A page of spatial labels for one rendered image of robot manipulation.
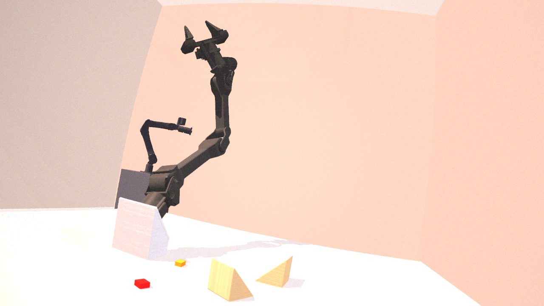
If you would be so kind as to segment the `red block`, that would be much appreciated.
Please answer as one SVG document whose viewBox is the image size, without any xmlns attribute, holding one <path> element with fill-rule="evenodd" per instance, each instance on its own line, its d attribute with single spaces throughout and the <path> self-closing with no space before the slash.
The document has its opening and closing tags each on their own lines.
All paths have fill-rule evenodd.
<svg viewBox="0 0 544 306">
<path fill-rule="evenodd" d="M 150 283 L 145 279 L 136 279 L 134 285 L 140 289 L 144 289 L 150 287 Z"/>
</svg>

